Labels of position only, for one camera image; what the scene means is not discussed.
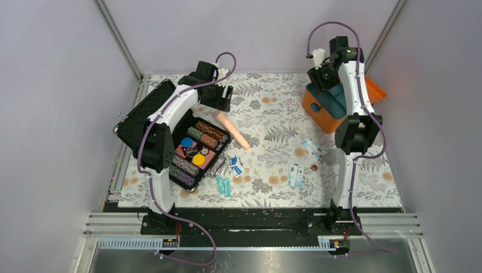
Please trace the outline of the teal divided tray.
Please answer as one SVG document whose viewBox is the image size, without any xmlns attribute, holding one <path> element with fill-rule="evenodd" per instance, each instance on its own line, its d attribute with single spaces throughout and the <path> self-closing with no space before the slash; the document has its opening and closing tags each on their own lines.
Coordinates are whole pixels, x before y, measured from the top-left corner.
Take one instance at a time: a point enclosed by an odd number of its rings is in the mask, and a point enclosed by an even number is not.
<svg viewBox="0 0 482 273">
<path fill-rule="evenodd" d="M 312 83 L 306 85 L 306 90 L 314 97 L 314 102 L 308 103 L 308 109 L 314 113 L 326 110 L 334 119 L 346 116 L 346 99 L 341 83 L 327 91 L 319 91 Z"/>
</svg>

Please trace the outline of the orange medicine box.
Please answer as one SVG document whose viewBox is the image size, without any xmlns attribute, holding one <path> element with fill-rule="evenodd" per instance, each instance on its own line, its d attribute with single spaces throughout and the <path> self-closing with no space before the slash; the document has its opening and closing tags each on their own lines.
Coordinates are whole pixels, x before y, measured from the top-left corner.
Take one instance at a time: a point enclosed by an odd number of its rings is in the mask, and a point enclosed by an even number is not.
<svg viewBox="0 0 482 273">
<path fill-rule="evenodd" d="M 362 135 L 368 138 L 376 136 L 383 124 L 383 116 L 376 114 L 371 99 L 379 102 L 386 94 L 378 88 L 369 78 L 346 77 L 343 86 L 346 99 L 346 116 L 334 119 L 326 110 L 314 113 L 308 109 L 308 103 L 314 102 L 314 97 L 305 89 L 302 107 L 320 126 L 328 133 L 338 137 L 355 137 Z"/>
</svg>

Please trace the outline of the blue white medicine packet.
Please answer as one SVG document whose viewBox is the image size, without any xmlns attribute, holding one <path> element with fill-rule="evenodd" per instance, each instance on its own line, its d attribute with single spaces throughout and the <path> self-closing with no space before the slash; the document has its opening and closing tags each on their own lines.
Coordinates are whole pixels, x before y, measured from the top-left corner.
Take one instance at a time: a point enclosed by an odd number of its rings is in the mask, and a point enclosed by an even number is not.
<svg viewBox="0 0 482 273">
<path fill-rule="evenodd" d="M 312 138 L 306 138 L 303 140 L 301 146 L 315 159 L 321 158 L 325 154 L 321 146 Z"/>
</svg>

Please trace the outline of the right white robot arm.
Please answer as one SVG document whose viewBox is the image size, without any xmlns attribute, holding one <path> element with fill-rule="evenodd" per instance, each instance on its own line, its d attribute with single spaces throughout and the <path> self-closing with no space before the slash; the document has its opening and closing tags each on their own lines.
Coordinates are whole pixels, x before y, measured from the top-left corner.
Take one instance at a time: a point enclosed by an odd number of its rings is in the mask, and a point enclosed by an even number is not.
<svg viewBox="0 0 482 273">
<path fill-rule="evenodd" d="M 346 36 L 330 40 L 330 54 L 315 49 L 308 54 L 314 68 L 308 70 L 302 106 L 328 134 L 335 135 L 341 152 L 338 182 L 330 201 L 326 227 L 333 234 L 348 228 L 355 215 L 356 162 L 373 145 L 383 123 L 375 114 L 363 74 L 363 51 L 348 45 Z"/>
</svg>

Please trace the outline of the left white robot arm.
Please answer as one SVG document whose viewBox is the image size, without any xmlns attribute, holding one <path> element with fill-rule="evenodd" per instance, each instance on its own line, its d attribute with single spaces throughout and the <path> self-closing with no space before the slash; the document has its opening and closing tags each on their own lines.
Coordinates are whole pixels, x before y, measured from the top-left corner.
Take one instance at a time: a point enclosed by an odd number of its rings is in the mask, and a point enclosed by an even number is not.
<svg viewBox="0 0 482 273">
<path fill-rule="evenodd" d="M 137 168 L 149 178 L 149 193 L 152 199 L 149 208 L 159 213 L 155 227 L 164 234 L 176 228 L 175 216 L 168 212 L 174 201 L 169 187 L 169 168 L 174 158 L 173 131 L 182 117 L 195 104 L 212 109 L 229 111 L 231 91 L 227 79 L 233 69 L 221 68 L 217 63 L 200 61 L 192 73 L 182 77 L 168 98 L 155 107 L 140 128 L 141 140 L 136 141 Z"/>
</svg>

